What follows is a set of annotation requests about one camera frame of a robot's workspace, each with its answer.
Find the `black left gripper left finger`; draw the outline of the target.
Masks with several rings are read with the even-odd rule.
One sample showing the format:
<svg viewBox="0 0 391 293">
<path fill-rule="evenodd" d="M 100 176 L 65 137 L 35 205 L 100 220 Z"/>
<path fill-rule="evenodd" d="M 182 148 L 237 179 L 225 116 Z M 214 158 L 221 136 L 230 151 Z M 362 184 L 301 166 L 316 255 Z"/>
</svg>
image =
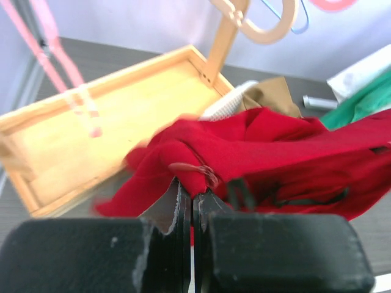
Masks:
<svg viewBox="0 0 391 293">
<path fill-rule="evenodd" d="M 1 291 L 187 292 L 190 210 L 173 180 L 137 218 L 23 222 L 1 247 Z"/>
</svg>

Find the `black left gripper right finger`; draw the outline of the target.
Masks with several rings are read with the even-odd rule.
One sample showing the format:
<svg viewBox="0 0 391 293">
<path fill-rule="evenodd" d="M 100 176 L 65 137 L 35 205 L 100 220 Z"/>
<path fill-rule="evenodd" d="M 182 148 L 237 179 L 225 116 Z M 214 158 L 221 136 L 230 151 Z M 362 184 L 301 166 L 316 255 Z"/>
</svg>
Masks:
<svg viewBox="0 0 391 293">
<path fill-rule="evenodd" d="M 193 201 L 196 292 L 371 292 L 354 228 L 332 214 L 236 212 L 211 192 Z"/>
</svg>

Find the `red skirt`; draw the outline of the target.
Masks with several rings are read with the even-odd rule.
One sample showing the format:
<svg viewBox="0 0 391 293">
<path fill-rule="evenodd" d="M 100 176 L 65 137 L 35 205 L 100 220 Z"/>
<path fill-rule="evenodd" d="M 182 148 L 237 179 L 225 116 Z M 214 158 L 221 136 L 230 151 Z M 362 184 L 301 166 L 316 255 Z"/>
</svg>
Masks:
<svg viewBox="0 0 391 293">
<path fill-rule="evenodd" d="M 100 215 L 137 217 L 177 178 L 191 197 L 210 190 L 241 211 L 353 220 L 390 190 L 390 111 L 334 131 L 265 107 L 179 119 L 133 148 L 125 164 L 132 176 L 95 205 Z"/>
</svg>

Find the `beige plastic hanger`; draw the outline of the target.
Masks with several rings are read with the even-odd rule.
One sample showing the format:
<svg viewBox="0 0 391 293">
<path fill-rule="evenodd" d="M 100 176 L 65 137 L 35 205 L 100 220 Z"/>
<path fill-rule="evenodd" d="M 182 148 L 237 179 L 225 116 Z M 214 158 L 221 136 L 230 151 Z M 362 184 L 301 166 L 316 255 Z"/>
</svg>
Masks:
<svg viewBox="0 0 391 293">
<path fill-rule="evenodd" d="M 270 1 L 282 17 L 275 17 L 261 1 L 249 1 L 248 9 L 241 8 L 244 1 L 211 1 L 228 21 L 254 43 L 268 45 L 291 33 L 299 1 Z"/>
</svg>

